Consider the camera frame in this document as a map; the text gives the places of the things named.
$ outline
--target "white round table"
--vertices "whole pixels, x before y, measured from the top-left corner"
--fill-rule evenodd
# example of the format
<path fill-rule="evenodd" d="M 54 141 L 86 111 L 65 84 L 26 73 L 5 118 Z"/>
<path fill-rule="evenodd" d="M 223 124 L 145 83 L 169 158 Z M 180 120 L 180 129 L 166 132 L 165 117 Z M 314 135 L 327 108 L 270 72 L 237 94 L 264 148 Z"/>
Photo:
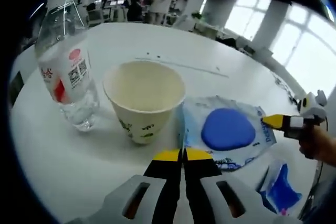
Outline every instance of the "white round table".
<path fill-rule="evenodd" d="M 103 75 L 112 66 L 136 58 L 159 61 L 180 73 L 188 96 L 220 95 L 259 105 L 267 114 L 297 114 L 267 68 L 216 41 L 172 28 L 131 23 L 102 24 L 88 34 L 101 102 L 94 129 L 81 133 L 63 119 L 38 70 L 22 88 L 10 119 L 28 182 L 61 222 L 96 212 L 109 192 L 134 174 L 142 175 L 155 153 L 178 147 L 173 119 L 150 145 L 138 146 L 128 140 L 102 89 Z M 300 154 L 297 141 L 275 134 L 277 144 L 233 174 L 255 188 L 273 157 L 285 159 L 289 182 L 302 193 L 293 211 L 297 216 L 307 200 L 317 162 Z"/>

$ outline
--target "ceiling light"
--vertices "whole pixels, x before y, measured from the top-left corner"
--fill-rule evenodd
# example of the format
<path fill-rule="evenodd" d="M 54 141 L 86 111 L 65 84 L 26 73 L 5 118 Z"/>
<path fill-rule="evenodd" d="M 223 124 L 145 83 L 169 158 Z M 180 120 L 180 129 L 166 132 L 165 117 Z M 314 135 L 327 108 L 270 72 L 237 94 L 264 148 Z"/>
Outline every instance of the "ceiling light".
<path fill-rule="evenodd" d="M 43 5 L 44 3 L 40 4 L 40 6 L 33 12 L 33 14 L 31 14 L 29 18 L 31 18 Z"/>

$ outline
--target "bottle label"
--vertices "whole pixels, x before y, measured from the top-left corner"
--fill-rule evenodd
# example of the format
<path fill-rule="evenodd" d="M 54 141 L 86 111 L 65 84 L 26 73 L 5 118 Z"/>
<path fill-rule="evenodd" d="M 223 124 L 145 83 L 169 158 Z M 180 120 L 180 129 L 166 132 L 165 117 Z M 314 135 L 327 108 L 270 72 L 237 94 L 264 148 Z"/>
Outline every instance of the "bottle label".
<path fill-rule="evenodd" d="M 90 62 L 84 42 L 68 50 L 54 45 L 39 61 L 39 68 L 52 98 L 59 103 L 80 100 L 90 84 Z"/>

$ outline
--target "white paper cup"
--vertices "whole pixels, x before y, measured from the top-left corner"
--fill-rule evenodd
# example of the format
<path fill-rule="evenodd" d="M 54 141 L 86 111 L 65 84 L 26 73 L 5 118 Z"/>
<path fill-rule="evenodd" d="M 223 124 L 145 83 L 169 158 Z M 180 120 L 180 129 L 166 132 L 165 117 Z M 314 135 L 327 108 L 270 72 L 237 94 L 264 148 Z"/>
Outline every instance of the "white paper cup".
<path fill-rule="evenodd" d="M 185 98 L 180 75 L 150 61 L 127 62 L 108 71 L 103 87 L 127 135 L 139 144 L 153 141 Z"/>

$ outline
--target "hand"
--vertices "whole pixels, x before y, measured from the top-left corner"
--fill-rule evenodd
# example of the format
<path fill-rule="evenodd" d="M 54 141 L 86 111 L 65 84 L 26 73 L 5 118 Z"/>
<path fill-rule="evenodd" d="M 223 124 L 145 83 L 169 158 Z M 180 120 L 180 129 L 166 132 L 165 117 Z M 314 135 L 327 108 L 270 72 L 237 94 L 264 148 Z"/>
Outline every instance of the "hand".
<path fill-rule="evenodd" d="M 336 139 L 320 126 L 314 126 L 299 140 L 300 152 L 336 167 Z"/>

